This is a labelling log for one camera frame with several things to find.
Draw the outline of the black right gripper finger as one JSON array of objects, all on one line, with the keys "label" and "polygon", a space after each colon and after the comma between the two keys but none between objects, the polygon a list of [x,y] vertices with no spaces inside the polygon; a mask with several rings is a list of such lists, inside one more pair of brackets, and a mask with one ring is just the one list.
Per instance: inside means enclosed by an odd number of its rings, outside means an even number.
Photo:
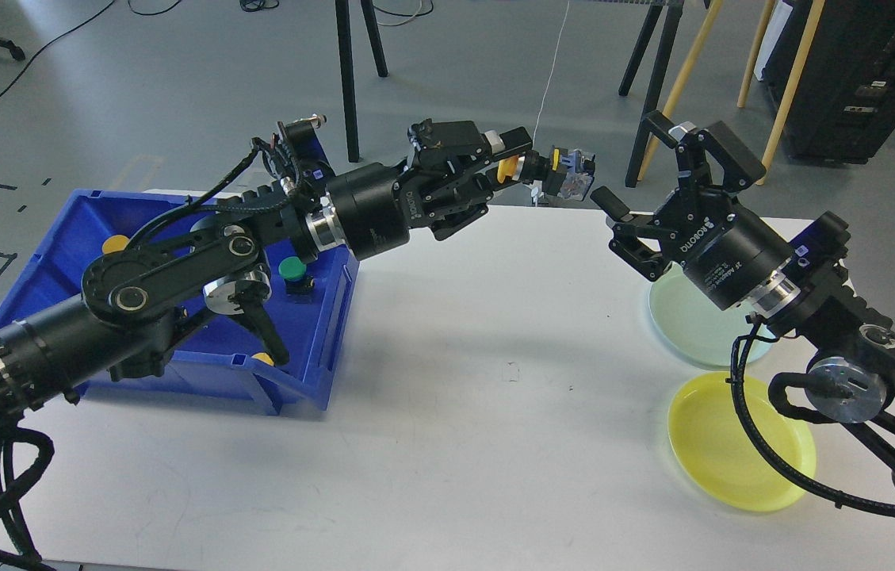
[{"label": "black right gripper finger", "polygon": [[651,111],[644,126],[676,152],[679,191],[737,195],[766,176],[761,159],[722,121],[705,128],[690,121],[675,125],[660,111]]},{"label": "black right gripper finger", "polygon": [[644,227],[636,224],[636,221],[642,216],[632,213],[631,209],[606,186],[596,188],[590,199],[611,220],[610,251],[648,281],[656,282],[662,278],[668,272],[671,263],[660,252],[648,247],[639,237],[638,231]]}]

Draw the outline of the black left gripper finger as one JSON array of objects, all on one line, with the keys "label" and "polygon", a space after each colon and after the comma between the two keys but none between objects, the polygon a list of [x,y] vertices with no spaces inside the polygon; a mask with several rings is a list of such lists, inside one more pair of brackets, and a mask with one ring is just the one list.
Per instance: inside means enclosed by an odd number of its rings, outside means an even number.
[{"label": "black left gripper finger", "polygon": [[424,227],[437,241],[446,240],[487,213],[494,188],[488,178],[425,183]]},{"label": "black left gripper finger", "polygon": [[487,166],[533,148],[533,138],[526,128],[482,132],[472,121],[425,119],[411,125],[407,136],[412,145],[407,166],[426,171],[454,172],[461,166]]}]

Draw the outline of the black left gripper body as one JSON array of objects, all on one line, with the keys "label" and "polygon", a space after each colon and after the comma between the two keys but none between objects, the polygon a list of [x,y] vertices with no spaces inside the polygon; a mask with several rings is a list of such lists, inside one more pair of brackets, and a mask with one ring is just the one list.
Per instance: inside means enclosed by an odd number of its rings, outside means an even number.
[{"label": "black left gripper body", "polygon": [[467,178],[491,182],[489,166],[438,172],[411,169],[406,162],[394,167],[371,163],[338,174],[325,185],[324,245],[346,246],[357,260],[399,248],[410,241],[411,231],[425,228],[425,183]]}]

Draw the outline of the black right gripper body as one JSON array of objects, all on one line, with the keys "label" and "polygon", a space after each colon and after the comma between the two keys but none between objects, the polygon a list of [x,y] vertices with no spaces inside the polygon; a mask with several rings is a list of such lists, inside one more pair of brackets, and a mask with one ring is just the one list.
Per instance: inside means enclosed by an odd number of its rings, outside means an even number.
[{"label": "black right gripper body", "polygon": [[671,191],[657,210],[661,263],[678,266],[720,310],[759,299],[784,278],[791,246],[737,199],[722,192]]}]

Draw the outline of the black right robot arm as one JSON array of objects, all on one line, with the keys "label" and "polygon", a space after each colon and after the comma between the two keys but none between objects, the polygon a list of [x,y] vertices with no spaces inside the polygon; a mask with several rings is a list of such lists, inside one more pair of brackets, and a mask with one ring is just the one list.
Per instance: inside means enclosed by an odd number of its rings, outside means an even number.
[{"label": "black right robot arm", "polygon": [[767,328],[767,343],[788,333],[816,348],[803,372],[781,372],[767,397],[786,418],[835,423],[856,437],[892,473],[895,488],[895,332],[892,319],[848,285],[842,261],[848,224],[821,214],[785,240],[738,195],[765,176],[763,164],[725,124],[675,125],[660,111],[642,124],[675,152],[678,188],[651,214],[634,214],[599,187],[592,200],[614,222],[613,253],[649,281],[672,265],[718,308],[750,304],[748,334],[733,341],[729,387],[749,441],[780,476],[831,501],[895,518],[895,505],[853,496],[814,481],[781,459],[759,433],[744,396],[745,360]]}]

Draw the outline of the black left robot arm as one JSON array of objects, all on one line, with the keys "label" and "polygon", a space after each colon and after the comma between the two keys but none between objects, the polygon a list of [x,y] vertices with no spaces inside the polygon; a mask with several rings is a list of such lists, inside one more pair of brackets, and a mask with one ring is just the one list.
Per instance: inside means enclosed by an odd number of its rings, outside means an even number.
[{"label": "black left robot arm", "polygon": [[443,241],[482,217],[513,185],[533,137],[469,121],[426,119],[408,129],[410,158],[331,176],[316,148],[321,115],[277,123],[221,182],[140,227],[85,268],[80,293],[0,328],[0,564],[44,570],[20,502],[55,455],[48,435],[21,427],[27,411],[63,397],[95,373],[160,376],[175,348],[225,315],[290,360],[266,314],[266,247],[289,242],[303,263],[346,246],[357,258],[429,228]]}]

